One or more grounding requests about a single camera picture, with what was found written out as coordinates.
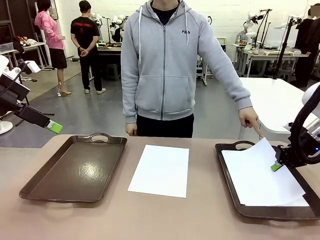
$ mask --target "hoodie pocket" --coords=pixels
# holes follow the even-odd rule
[[[141,76],[135,93],[136,106],[160,113],[162,88],[162,76]]]
[[[167,76],[165,79],[165,113],[178,113],[191,108],[191,93],[188,77]]]

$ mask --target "zip-up hoodie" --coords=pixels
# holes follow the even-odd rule
[[[59,33],[59,28],[46,11],[39,12],[34,20],[34,25],[38,26],[44,32],[45,41],[51,49],[65,49],[64,42]]]
[[[121,53],[123,113],[127,124],[136,114],[177,120],[194,113],[197,55],[203,57],[238,109],[251,107],[230,59],[207,20],[183,0],[166,25],[151,0],[128,18]]]

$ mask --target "plastic bin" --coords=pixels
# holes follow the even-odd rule
[[[13,42],[9,42],[6,44],[0,44],[0,54],[3,54],[4,52],[7,51],[12,51],[14,50],[14,43]]]

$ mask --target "white brick wall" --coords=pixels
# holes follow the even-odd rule
[[[67,56],[77,55],[77,49],[70,40],[71,21],[81,15],[79,11],[80,0],[55,0],[59,14],[59,23],[62,34],[67,37],[65,41]],[[89,0],[94,13],[104,17],[113,18],[114,15],[131,15],[145,0]],[[261,9],[273,9],[269,14],[270,27],[286,23],[288,15],[304,16],[308,11],[308,4],[315,4],[316,0],[186,0],[186,3],[195,11],[213,19],[212,28],[217,37],[227,38],[226,53],[233,59],[235,49],[232,44],[238,32],[243,30],[243,23],[248,12],[257,12]],[[103,38],[108,40],[107,23],[101,27]]]

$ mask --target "black hair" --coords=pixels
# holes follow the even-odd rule
[[[51,7],[51,0],[36,0],[39,12],[47,11]]]
[[[79,2],[80,12],[85,14],[91,9],[91,5],[88,1],[83,0]]]

